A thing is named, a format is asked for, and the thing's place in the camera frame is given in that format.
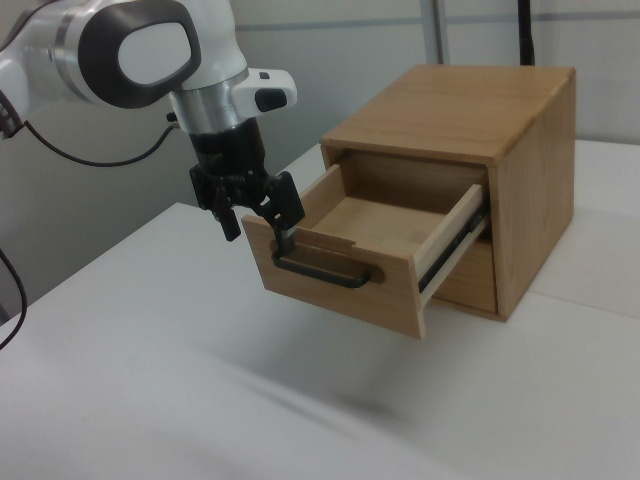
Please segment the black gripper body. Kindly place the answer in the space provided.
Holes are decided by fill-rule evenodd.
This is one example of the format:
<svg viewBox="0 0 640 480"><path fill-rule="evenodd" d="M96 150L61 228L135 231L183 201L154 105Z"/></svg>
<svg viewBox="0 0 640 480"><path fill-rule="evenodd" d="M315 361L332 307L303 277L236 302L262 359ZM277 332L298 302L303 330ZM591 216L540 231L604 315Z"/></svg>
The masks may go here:
<svg viewBox="0 0 640 480"><path fill-rule="evenodd" d="M190 134L198 163L190 177L201 209L213 207L224 186L233 205L260 205L266 199L268 173L257 121L250 119L219 133Z"/></svg>

